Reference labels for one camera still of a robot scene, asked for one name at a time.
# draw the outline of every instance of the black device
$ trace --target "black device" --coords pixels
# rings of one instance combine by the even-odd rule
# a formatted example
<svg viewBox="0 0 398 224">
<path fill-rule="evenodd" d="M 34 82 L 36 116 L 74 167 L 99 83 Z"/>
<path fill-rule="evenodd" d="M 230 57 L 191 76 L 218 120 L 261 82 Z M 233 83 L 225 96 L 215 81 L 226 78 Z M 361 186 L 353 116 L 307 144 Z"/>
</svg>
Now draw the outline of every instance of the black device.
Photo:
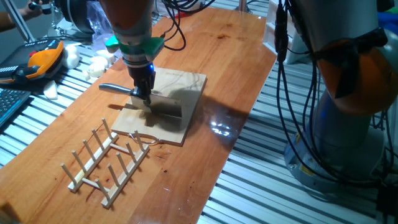
<svg viewBox="0 0 398 224">
<path fill-rule="evenodd" d="M 29 96 L 29 91 L 0 88 L 0 127 L 24 104 Z"/>
</svg>

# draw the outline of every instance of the knife blade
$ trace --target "knife blade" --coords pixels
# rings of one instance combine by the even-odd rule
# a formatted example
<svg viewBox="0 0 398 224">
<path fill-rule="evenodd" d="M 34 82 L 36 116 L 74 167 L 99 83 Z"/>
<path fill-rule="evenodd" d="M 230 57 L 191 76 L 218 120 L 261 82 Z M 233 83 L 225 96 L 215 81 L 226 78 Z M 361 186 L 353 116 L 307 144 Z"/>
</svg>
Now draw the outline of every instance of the knife blade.
<svg viewBox="0 0 398 224">
<path fill-rule="evenodd" d="M 144 104 L 144 100 L 133 95 L 134 90 L 129 88 L 111 84 L 104 83 L 99 85 L 99 90 L 107 91 L 109 93 L 122 94 L 127 96 L 132 96 L 132 103 L 134 106 L 142 109 L 145 112 L 150 112 L 154 114 L 164 114 L 168 116 L 182 117 L 182 107 L 181 101 L 172 99 L 169 97 L 159 96 L 156 94 L 150 94 L 150 104 Z"/>
</svg>

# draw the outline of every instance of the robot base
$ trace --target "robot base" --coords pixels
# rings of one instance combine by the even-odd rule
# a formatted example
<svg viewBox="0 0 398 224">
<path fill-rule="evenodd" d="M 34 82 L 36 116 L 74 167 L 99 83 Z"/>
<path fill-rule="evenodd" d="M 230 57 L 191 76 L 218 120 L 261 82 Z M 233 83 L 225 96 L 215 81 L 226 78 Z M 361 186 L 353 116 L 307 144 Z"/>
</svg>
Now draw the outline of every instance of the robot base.
<svg viewBox="0 0 398 224">
<path fill-rule="evenodd" d="M 296 136 L 296 142 L 294 142 L 295 149 L 306 165 L 312 168 L 315 172 L 334 179 L 323 168 L 320 167 L 315 159 L 313 159 L 305 147 L 302 139 L 299 139 L 300 136 Z M 345 165 L 333 167 L 341 172 L 344 172 L 348 176 L 352 176 L 356 179 L 366 180 L 367 178 L 364 176 L 368 176 L 368 178 L 370 178 L 371 173 L 379 165 L 383 149 L 383 132 L 377 129 L 369 129 L 368 136 L 365 139 L 364 144 L 357 149 L 353 149 L 353 151 L 357 153 L 347 153 L 347 156 L 351 159 L 351 162 Z M 305 168 L 297 159 L 290 144 L 286 145 L 284 159 L 287 169 L 290 171 L 290 173 L 306 187 L 323 193 L 333 193 L 339 190 L 340 184 L 326 180 L 323 177 L 319 177 Z"/>
<path fill-rule="evenodd" d="M 384 152 L 384 132 L 369 128 L 370 117 L 357 117 L 340 112 L 328 93 L 324 93 L 313 114 L 314 142 L 324 162 L 352 180 L 370 180 L 377 171 Z M 310 147 L 312 141 L 309 130 L 303 137 Z M 297 154 L 316 173 L 331 177 L 311 156 L 303 139 L 297 134 L 290 138 Z M 290 144 L 287 144 L 284 159 L 288 170 L 303 185 L 311 189 L 331 193 L 340 184 L 319 177 L 304 167 L 297 159 Z"/>
</svg>

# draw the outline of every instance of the robotic arm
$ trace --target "robotic arm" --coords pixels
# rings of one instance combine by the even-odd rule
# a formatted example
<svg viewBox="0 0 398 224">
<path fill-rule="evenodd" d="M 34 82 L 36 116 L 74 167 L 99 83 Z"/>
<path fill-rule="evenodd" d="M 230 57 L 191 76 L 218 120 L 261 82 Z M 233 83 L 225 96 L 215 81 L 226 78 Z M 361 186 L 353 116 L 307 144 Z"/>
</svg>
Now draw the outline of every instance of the robotic arm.
<svg viewBox="0 0 398 224">
<path fill-rule="evenodd" d="M 313 83 L 318 67 L 327 89 L 314 109 L 312 84 L 310 121 L 305 124 L 303 119 L 302 130 L 291 112 L 298 134 L 294 142 L 285 132 L 288 170 L 303 185 L 321 192 L 335 192 L 340 184 L 379 187 L 392 169 L 394 155 L 387 161 L 384 132 L 369 125 L 374 113 L 387 114 L 398 94 L 398 36 L 379 27 L 373 0 L 286 0 L 285 6 L 309 49 Z M 280 1 L 275 28 L 277 86 L 283 77 L 285 91 L 286 23 L 287 11 Z M 388 148 L 393 150 L 388 129 L 387 124 Z"/>
<path fill-rule="evenodd" d="M 152 7 L 154 0 L 100 0 L 114 37 L 106 43 L 111 53 L 120 49 L 123 62 L 134 80 L 133 95 L 149 105 L 155 83 L 152 64 L 164 47 L 164 40 L 152 37 Z"/>
</svg>

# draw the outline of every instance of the black cable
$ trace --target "black cable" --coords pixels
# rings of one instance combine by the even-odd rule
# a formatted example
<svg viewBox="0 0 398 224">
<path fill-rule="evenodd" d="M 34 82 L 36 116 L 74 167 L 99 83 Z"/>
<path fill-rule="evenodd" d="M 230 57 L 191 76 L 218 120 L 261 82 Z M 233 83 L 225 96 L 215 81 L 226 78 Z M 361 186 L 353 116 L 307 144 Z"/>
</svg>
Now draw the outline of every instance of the black cable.
<svg viewBox="0 0 398 224">
<path fill-rule="evenodd" d="M 391 149 L 390 169 L 389 169 L 389 172 L 391 172 L 392 167 L 394 165 L 394 146 L 392 145 L 392 140 L 391 140 L 391 135 L 390 135 L 390 124 L 389 124 L 389 120 L 388 120 L 388 110 L 384 112 L 384 117 L 386 118 L 387 138 L 388 138 L 388 143 L 389 143 L 390 149 Z"/>
<path fill-rule="evenodd" d="M 169 46 L 166 46 L 166 45 L 165 45 L 164 47 L 165 47 L 166 49 L 169 49 L 169 50 L 181 51 L 181 50 L 183 50 L 183 49 L 187 46 L 187 40 L 185 40 L 184 33 L 182 32 L 179 23 L 177 23 L 177 21 L 175 20 L 175 18 L 172 16 L 172 13 L 170 12 L 170 9 L 169 9 L 169 7 L 168 7 L 168 5 L 166 4 L 165 1 L 166 1 L 166 0 L 162 0 L 162 2 L 165 4 L 165 8 L 166 8 L 166 10 L 167 10 L 167 13 L 169 14 L 169 16 L 171 17 L 171 19 L 173 20 L 173 23 L 174 23 L 175 26 L 177 27 L 177 30 L 180 32 L 181 38 L 182 38 L 182 40 L 183 40 L 183 46 L 180 47 L 179 49 L 175 49 L 175 48 L 172 48 L 172 47 L 169 47 Z"/>
<path fill-rule="evenodd" d="M 180 23 L 181 23 L 181 15 L 180 15 L 180 12 L 178 12 L 178 26 L 180 26 Z M 164 42 L 166 42 L 166 41 L 168 41 L 168 40 L 170 40 L 171 38 L 173 38 L 176 34 L 177 34 L 177 32 L 178 32 L 178 29 L 176 29 L 175 30 L 175 32 L 174 32 L 174 34 L 173 35 L 171 35 L 169 38 L 167 38 L 167 39 L 165 39 L 164 40 Z"/>
<path fill-rule="evenodd" d="M 171 9 L 176 9 L 180 12 L 184 12 L 187 14 L 193 14 L 196 12 L 200 12 L 204 9 L 206 9 L 208 6 L 210 6 L 215 0 L 211 0 L 204 6 L 200 7 L 199 9 L 188 11 L 187 9 L 190 9 L 194 4 L 198 2 L 198 0 L 184 0 L 184 1 L 179 1 L 179 0 L 162 0 L 165 4 L 166 7 L 169 7 Z"/>
<path fill-rule="evenodd" d="M 165 37 L 166 36 L 166 33 L 168 33 L 168 32 L 170 32 L 172 29 L 174 28 L 174 22 L 172 23 L 172 26 L 168 29 L 168 30 L 166 30 L 164 33 L 163 33 L 163 35 L 161 35 L 161 37 Z"/>
<path fill-rule="evenodd" d="M 276 86 L 276 102 L 277 102 L 277 109 L 278 109 L 279 116 L 280 116 L 280 122 L 282 123 L 282 127 L 283 127 L 284 133 L 286 135 L 287 142 L 290 144 L 290 147 L 292 148 L 293 153 L 296 155 L 296 158 L 298 159 L 298 161 L 300 161 L 301 165 L 303 165 L 310 172 L 312 172 L 313 174 L 315 174 L 315 175 L 317 175 L 319 177 L 322 177 L 322 178 L 324 178 L 326 180 L 330 180 L 330 181 L 336 182 L 335 179 L 331 179 L 329 177 L 326 177 L 326 176 L 321 175 L 318 172 L 314 171 L 311 167 L 309 167 L 306 163 L 304 163 L 304 161 L 301 159 L 301 157 L 299 156 L 298 152 L 296 151 L 296 149 L 295 149 L 295 147 L 294 147 L 294 145 L 293 145 L 293 143 L 292 143 L 292 141 L 290 139 L 290 136 L 289 136 L 289 134 L 287 132 L 285 119 L 284 119 L 284 116 L 282 114 L 282 109 L 280 107 L 280 77 L 281 77 L 281 73 L 282 73 L 282 67 L 279 64 L 278 79 L 277 79 L 277 86 Z"/>
<path fill-rule="evenodd" d="M 305 127 L 305 115 L 307 115 L 307 107 L 308 107 L 308 102 L 310 101 L 311 98 L 311 93 L 313 90 L 313 85 L 310 85 L 310 90 L 308 91 L 308 95 L 307 95 L 307 99 L 305 100 L 305 104 L 304 104 L 304 110 L 303 110 L 303 117 L 302 117 L 302 124 L 303 124 L 303 130 L 304 132 L 306 132 L 306 127 Z"/>
<path fill-rule="evenodd" d="M 254 2 L 262 2 L 262 3 L 265 3 L 264 1 L 252 0 L 252 1 L 247 2 L 246 5 L 249 5 L 249 4 L 254 3 Z"/>
<path fill-rule="evenodd" d="M 156 19 L 155 20 L 157 20 L 158 18 L 159 18 L 159 8 L 157 7 L 157 0 L 155 0 L 155 8 L 156 8 Z"/>
<path fill-rule="evenodd" d="M 287 50 L 288 51 L 290 51 L 290 52 L 292 52 L 293 54 L 298 54 L 298 55 L 303 55 L 303 54 L 309 54 L 310 53 L 310 51 L 308 50 L 308 51 L 306 51 L 306 52 L 301 52 L 301 53 L 298 53 L 298 52 L 294 52 L 293 50 L 291 50 L 290 48 L 287 48 Z"/>
</svg>

